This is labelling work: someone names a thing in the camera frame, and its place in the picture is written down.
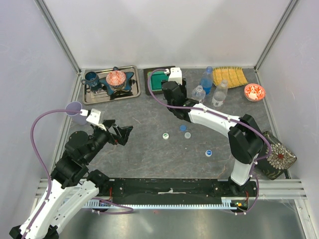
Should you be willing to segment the blue cap small bottle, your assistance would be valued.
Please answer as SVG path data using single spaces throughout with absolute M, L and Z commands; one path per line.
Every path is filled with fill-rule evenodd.
M 204 102 L 205 96 L 206 96 L 206 92 L 201 85 L 198 85 L 191 92 L 191 99 L 196 100 L 201 104 Z

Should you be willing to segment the blue label plastic bottle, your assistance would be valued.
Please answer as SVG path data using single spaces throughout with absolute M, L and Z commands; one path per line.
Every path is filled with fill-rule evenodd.
M 208 66 L 203 73 L 200 85 L 203 87 L 206 95 L 209 95 L 212 85 L 213 85 L 213 68 L 211 66 Z

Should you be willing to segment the white cap clear bottle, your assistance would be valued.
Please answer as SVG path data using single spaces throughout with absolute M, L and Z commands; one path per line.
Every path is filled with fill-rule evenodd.
M 220 107 L 223 105 L 228 92 L 228 81 L 223 79 L 220 84 L 216 87 L 213 97 L 212 104 L 214 107 Z

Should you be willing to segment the white green Cestbon cap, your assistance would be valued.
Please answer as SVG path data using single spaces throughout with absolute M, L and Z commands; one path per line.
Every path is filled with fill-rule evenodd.
M 169 139 L 169 134 L 165 132 L 165 133 L 162 135 L 162 138 L 163 138 L 164 140 Z

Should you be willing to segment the blue white Pocari cap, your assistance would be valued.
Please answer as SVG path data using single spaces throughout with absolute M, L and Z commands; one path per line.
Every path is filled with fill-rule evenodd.
M 211 151 L 211 150 L 207 150 L 207 151 L 205 152 L 205 155 L 206 155 L 207 157 L 211 157 L 211 156 L 212 156 L 212 151 Z

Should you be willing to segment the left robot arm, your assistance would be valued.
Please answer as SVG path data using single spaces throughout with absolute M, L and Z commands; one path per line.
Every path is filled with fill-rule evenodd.
M 76 131 L 65 144 L 62 157 L 51 175 L 51 184 L 25 223 L 13 227 L 13 239 L 57 239 L 69 221 L 93 197 L 109 192 L 111 181 L 88 165 L 107 144 L 125 145 L 133 126 L 120 127 L 115 120 L 105 120 L 93 127 L 93 134 Z

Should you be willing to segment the green square plate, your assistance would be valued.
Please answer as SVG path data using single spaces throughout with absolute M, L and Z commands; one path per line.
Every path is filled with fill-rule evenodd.
M 156 69 L 171 69 L 174 66 L 161 66 L 161 67 L 155 67 L 155 68 L 145 68 L 143 69 L 144 74 L 144 80 L 145 80 L 145 93 L 146 95 L 150 96 L 150 91 L 148 88 L 148 77 L 150 73 Z M 161 84 L 162 82 L 166 82 L 168 80 L 168 74 L 166 75 L 163 71 L 158 71 L 152 74 L 151 80 L 150 80 L 150 87 L 153 92 L 153 94 L 161 94 Z

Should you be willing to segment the purple plastic cup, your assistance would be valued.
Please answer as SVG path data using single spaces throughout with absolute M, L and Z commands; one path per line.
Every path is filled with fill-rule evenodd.
M 66 114 L 72 118 L 73 122 L 79 125 L 85 125 L 87 123 L 86 117 L 79 112 L 82 110 L 82 104 L 80 102 L 70 102 L 65 109 Z

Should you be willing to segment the metal tray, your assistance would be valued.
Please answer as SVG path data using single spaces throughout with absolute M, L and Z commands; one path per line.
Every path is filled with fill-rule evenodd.
M 136 66 L 85 70 L 81 79 L 82 101 L 86 105 L 138 97 L 141 94 Z

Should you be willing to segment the blue star shaped dish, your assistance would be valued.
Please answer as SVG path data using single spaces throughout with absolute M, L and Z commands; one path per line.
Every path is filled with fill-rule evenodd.
M 108 96 L 113 96 L 115 93 L 126 93 L 132 90 L 130 80 L 134 76 L 134 72 L 124 72 L 118 67 L 114 67 L 111 72 L 103 77 L 99 82 L 103 85 Z

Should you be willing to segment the red patterned bowl on tray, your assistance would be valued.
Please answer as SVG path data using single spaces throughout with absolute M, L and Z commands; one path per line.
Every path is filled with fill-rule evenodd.
M 115 70 L 106 76 L 106 82 L 113 87 L 119 87 L 126 81 L 126 74 L 122 71 Z

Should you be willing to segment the yellow bamboo pattern plate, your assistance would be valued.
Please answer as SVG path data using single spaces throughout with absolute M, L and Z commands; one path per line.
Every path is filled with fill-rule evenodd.
M 241 67 L 217 67 L 213 69 L 213 83 L 218 86 L 222 80 L 228 82 L 228 88 L 236 88 L 248 84 Z

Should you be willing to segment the dark blue mug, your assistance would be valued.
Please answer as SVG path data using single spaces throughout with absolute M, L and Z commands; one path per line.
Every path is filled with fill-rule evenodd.
M 89 87 L 97 87 L 100 84 L 99 76 L 96 72 L 88 72 L 84 75 L 84 78 L 81 80 L 83 85 L 88 85 Z

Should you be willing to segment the orange white floral bowl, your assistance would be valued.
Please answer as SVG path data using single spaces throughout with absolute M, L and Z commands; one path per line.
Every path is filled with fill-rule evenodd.
M 248 84 L 244 88 L 244 95 L 247 100 L 251 102 L 258 102 L 266 96 L 266 91 L 258 84 Z

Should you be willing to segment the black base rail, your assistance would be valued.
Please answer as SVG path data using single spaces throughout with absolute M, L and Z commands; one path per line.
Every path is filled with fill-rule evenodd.
M 98 197 L 112 202 L 212 202 L 225 198 L 255 197 L 257 184 L 236 186 L 218 179 L 114 178 L 99 186 Z

